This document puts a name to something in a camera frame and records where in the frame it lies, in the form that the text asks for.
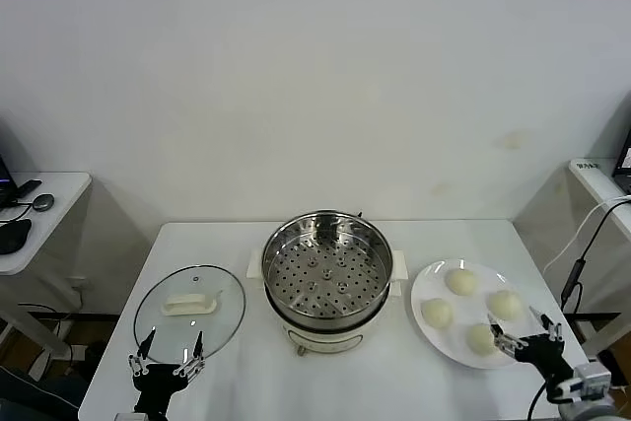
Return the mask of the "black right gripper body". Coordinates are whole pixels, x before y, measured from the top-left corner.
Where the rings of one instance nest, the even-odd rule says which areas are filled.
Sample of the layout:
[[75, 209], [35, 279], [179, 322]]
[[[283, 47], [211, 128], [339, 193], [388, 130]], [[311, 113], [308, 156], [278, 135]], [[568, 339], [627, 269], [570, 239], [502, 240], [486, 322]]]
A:
[[531, 335], [520, 339], [514, 357], [518, 362], [533, 365], [547, 383], [560, 384], [574, 375], [574, 369], [563, 357], [564, 348], [564, 341], [551, 340], [549, 335]]

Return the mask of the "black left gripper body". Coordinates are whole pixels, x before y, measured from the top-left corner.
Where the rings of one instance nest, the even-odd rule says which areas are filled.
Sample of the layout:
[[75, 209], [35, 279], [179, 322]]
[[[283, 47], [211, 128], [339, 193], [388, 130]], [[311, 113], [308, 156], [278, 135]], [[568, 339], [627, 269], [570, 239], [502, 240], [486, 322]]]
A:
[[172, 396], [183, 390], [183, 376], [177, 364], [149, 364], [147, 373], [133, 376], [139, 398], [134, 411], [145, 414], [166, 414]]

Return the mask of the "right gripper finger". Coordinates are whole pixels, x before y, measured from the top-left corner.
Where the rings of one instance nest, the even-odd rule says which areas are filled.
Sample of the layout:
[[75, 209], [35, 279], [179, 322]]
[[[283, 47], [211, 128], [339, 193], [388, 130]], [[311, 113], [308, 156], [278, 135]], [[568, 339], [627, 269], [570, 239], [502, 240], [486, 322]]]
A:
[[505, 355], [514, 356], [517, 351], [524, 348], [523, 342], [505, 332], [500, 326], [497, 319], [495, 319], [490, 313], [487, 314], [489, 320], [490, 331], [493, 335], [494, 345]]
[[539, 310], [536, 310], [532, 306], [529, 306], [528, 308], [530, 312], [532, 313], [532, 315], [535, 317], [535, 319], [540, 323], [543, 329], [547, 332], [548, 338], [550, 341], [553, 341], [553, 342], [563, 341], [562, 326], [560, 323], [553, 322], [549, 316], [540, 312]]

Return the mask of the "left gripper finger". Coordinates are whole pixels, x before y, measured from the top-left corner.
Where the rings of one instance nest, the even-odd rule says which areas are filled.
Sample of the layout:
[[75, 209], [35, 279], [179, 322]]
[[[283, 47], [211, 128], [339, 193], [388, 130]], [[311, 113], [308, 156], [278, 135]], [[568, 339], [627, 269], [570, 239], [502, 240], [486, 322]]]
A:
[[148, 373], [146, 361], [148, 359], [155, 334], [156, 327], [153, 327], [147, 337], [141, 341], [136, 352], [128, 356], [128, 365], [133, 376], [146, 375]]
[[176, 372], [180, 377], [196, 377], [204, 368], [203, 332], [199, 331], [191, 358]]

